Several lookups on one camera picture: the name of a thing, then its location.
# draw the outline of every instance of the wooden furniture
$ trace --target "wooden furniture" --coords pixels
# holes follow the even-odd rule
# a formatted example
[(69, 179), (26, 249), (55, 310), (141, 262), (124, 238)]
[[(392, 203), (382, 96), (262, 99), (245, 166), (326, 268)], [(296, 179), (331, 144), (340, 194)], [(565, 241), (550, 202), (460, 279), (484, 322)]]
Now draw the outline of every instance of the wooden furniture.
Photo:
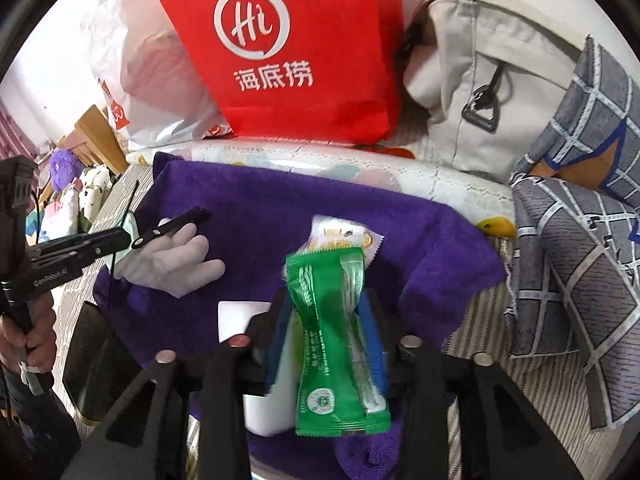
[[(92, 105), (82, 117), (76, 121), (75, 129), (62, 137), (57, 145), (62, 150), (70, 150), (76, 154), (85, 166), (105, 164), (114, 174), (125, 171), (129, 163), (125, 160), (109, 126), (109, 121), (96, 105)], [(49, 158), (40, 165), (48, 164)], [(45, 203), (53, 194), (51, 180), (40, 193), (40, 203)]]

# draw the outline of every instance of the purple stuffed toy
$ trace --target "purple stuffed toy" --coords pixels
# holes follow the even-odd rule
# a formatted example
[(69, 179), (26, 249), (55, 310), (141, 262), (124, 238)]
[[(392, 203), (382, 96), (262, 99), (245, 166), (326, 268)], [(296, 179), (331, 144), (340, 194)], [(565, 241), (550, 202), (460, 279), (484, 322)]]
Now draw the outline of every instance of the purple stuffed toy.
[(74, 152), (69, 150), (56, 150), (51, 154), (49, 171), (51, 183), (55, 191), (62, 191), (73, 180), (82, 175), (84, 166), (78, 160)]

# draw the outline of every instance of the hi logo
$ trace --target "hi logo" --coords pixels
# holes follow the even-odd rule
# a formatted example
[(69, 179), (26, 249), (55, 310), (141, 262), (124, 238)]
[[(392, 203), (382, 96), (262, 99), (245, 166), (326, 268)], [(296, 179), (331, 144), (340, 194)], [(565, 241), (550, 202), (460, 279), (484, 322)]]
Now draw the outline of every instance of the hi logo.
[(213, 25), (222, 44), (236, 56), (267, 59), (287, 42), (289, 11), (282, 0), (218, 0)]
[(118, 131), (121, 128), (124, 128), (129, 124), (129, 120), (124, 114), (124, 108), (122, 108), (122, 106), (120, 106), (120, 104), (118, 104), (116, 100), (113, 98), (113, 96), (111, 95), (111, 92), (109, 91), (109, 87), (107, 86), (107, 83), (105, 83), (102, 79), (98, 79), (98, 85), (100, 85), (100, 88), (102, 89), (102, 93), (104, 94), (104, 98), (106, 99), (107, 104), (109, 105), (109, 108), (111, 108), (113, 121), (116, 123), (116, 131)]

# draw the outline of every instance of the red paper bag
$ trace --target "red paper bag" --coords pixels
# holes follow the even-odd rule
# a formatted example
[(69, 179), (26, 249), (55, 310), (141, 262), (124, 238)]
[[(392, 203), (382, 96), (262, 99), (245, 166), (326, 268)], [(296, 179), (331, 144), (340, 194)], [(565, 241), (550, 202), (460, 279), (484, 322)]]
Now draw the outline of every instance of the red paper bag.
[(373, 144), (398, 122), (401, 0), (160, 0), (241, 136)]

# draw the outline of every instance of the pink curtain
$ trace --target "pink curtain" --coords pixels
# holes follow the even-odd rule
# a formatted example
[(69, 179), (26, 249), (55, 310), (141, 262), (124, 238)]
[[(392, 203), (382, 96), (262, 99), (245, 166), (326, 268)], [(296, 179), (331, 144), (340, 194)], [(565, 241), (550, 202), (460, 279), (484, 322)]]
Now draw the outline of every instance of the pink curtain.
[(16, 155), (24, 155), (35, 160), (37, 154), (33, 142), (15, 123), (0, 99), (0, 160)]

